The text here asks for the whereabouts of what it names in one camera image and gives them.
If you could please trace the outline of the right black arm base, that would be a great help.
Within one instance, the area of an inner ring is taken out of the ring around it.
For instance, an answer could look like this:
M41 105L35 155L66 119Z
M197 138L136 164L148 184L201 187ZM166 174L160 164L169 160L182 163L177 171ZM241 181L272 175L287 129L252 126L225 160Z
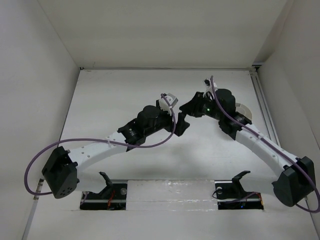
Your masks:
M260 192L245 191L240 180L250 171L245 170L231 180L215 180L212 197L217 200L218 210L264 210Z

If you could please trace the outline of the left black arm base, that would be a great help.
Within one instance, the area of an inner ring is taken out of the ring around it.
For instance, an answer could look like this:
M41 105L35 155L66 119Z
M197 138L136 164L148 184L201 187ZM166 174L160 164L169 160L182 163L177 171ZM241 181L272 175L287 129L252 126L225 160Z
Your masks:
M125 211L127 209L128 180L111 180L100 171L104 179L104 188L98 193L85 191L79 205L84 211Z

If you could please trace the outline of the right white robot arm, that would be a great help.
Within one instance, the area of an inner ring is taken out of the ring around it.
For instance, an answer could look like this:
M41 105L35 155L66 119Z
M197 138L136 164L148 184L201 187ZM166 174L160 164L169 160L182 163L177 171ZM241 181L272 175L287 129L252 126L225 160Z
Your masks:
M237 111L236 99L228 89L215 93L196 92L180 106L188 116L208 116L218 121L220 129L236 142L250 149L277 176L272 183L274 195L287 207L292 207L316 188L314 163L308 157L298 158L272 142Z

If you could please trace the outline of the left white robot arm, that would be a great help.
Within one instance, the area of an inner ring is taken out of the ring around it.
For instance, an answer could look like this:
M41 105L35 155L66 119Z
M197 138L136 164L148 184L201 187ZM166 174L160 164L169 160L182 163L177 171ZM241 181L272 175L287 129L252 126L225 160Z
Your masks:
M66 150L63 146L54 149L42 169L53 196L61 199L76 190L80 173L86 168L113 155L143 148L146 138L160 130L181 136L190 126L185 114L173 117L171 107L163 100L156 105L147 105L137 117L120 127L102 141L91 140L90 144Z

